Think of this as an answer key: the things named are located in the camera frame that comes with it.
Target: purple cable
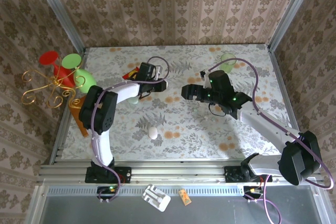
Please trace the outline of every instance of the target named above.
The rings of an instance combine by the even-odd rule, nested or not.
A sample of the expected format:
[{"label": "purple cable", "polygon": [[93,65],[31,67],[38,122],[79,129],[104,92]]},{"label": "purple cable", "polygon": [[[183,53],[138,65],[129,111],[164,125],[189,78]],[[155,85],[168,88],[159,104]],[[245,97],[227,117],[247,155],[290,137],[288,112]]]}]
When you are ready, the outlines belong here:
[{"label": "purple cable", "polygon": [[[257,70],[256,68],[250,63],[248,62],[247,60],[245,59],[242,59],[242,58],[230,58],[230,59],[226,59],[226,60],[223,60],[221,61],[220,63],[216,64],[215,66],[213,66],[212,68],[209,69],[209,72],[211,72],[214,68],[218,67],[219,65],[221,65],[222,63],[224,62],[227,62],[227,61],[230,61],[230,60],[240,60],[242,62],[245,62],[246,64],[248,64],[252,69],[253,69],[253,72],[254,74],[256,75],[256,84],[254,85],[254,88],[253,88],[253,91],[252,91],[252,103],[253,103],[253,107],[255,108],[256,111],[258,111],[258,113],[264,118],[266,119],[268,122],[270,122],[271,124],[273,124],[275,127],[277,127],[278,129],[282,130],[283,132],[287,133],[288,131],[282,127],[281,125],[277,124],[276,122],[274,122],[272,119],[268,118],[267,116],[265,116],[263,113],[259,112],[259,108],[256,104],[256,101],[255,101],[255,95],[256,95],[256,91],[257,91],[257,87],[258,87],[258,82],[259,82],[259,77],[258,77],[258,73],[257,73]],[[292,138],[295,139],[295,141],[297,143],[299,143],[310,155],[313,156],[313,158],[319,162],[319,164],[323,167],[323,169],[326,171],[328,177],[330,178],[330,185],[329,186],[325,186],[325,185],[319,185],[309,179],[306,179],[306,181],[308,183],[311,183],[312,185],[314,186],[317,186],[317,187],[320,187],[320,188],[323,188],[323,189],[331,189],[333,188],[334,186],[334,181],[333,181],[333,178],[332,178],[332,175],[331,175],[331,172],[329,171],[329,169],[327,168],[327,166],[325,165],[325,163],[322,161],[322,159],[320,159],[308,146],[306,146],[302,141],[301,139],[299,139],[298,137],[296,137],[294,134],[292,133],[289,133],[289,136],[291,136]]]},{"label": "purple cable", "polygon": [[265,180],[265,183],[264,183],[264,195],[263,195],[263,198],[262,198],[262,199],[255,199],[255,198],[249,196],[248,194],[245,194],[244,196],[247,197],[247,198],[250,198],[251,200],[256,200],[256,201],[261,201],[261,200],[263,200],[263,201],[264,201],[264,208],[265,208],[266,216],[267,216],[267,218],[268,218],[268,220],[269,220],[269,222],[270,222],[271,224],[274,224],[274,222],[271,220],[271,217],[269,216],[269,213],[268,213],[268,209],[267,209],[266,203],[268,202],[268,203],[270,203],[272,206],[274,206],[274,208],[275,208],[276,211],[278,212],[278,216],[279,216],[279,223],[278,223],[278,224],[281,224],[281,222],[282,222],[282,217],[281,217],[281,213],[280,213],[279,208],[278,208],[272,201],[266,199],[266,183],[267,183],[267,181],[268,181],[268,179],[269,179],[270,176],[271,176],[271,175],[267,175],[267,177],[266,177],[266,180]]},{"label": "purple cable", "polygon": [[168,74],[169,74],[169,70],[170,70],[170,68],[169,68],[169,63],[168,63],[168,61],[166,61],[164,58],[162,58],[162,57],[160,57],[160,56],[153,56],[153,57],[149,58],[147,62],[149,62],[151,59],[154,59],[154,58],[161,59],[161,60],[163,60],[163,61],[167,64],[167,74],[165,75],[165,77],[164,77],[163,79],[161,79],[161,80],[159,80],[159,81],[127,81],[127,80],[126,80],[125,82],[118,83],[118,84],[116,84],[116,85],[110,86],[110,87],[104,89],[104,90],[101,92],[101,94],[99,95],[99,97],[98,97],[98,99],[97,99],[97,101],[96,101],[96,105],[95,105],[94,108],[93,108],[93,112],[92,112],[92,116],[91,116],[91,131],[92,131],[91,145],[92,145],[92,150],[93,150],[94,156],[96,157],[96,159],[97,159],[97,161],[99,162],[99,164],[100,164],[102,167],[104,167],[106,170],[109,170],[110,172],[112,172],[112,173],[116,176],[116,178],[117,178],[117,180],[118,180],[118,187],[117,187],[117,189],[116,189],[116,191],[115,191],[115,194],[111,197],[110,201],[112,201],[112,200],[114,200],[114,199],[116,198],[116,196],[117,196],[117,194],[118,194],[118,192],[119,192],[119,189],[120,189],[120,187],[121,187],[121,182],[120,182],[120,177],[118,176],[118,174],[117,174],[113,169],[111,169],[110,167],[104,165],[104,164],[102,163],[102,161],[100,160],[100,157],[98,156],[98,152],[97,152],[97,148],[96,148],[97,140],[96,140],[96,138],[94,137],[94,136],[97,134],[97,133],[95,132],[95,127],[94,127],[94,124],[95,124],[95,123],[94,123],[94,122],[95,122],[94,120],[95,120],[95,116],[96,116],[97,108],[98,108],[99,103],[100,103],[102,97],[104,96],[104,94],[105,94],[107,91],[111,90],[111,89],[120,87],[120,86],[122,86],[122,85],[129,84],[129,83],[156,84],[156,83],[160,83],[160,82],[164,81],[164,80],[168,77]]}]

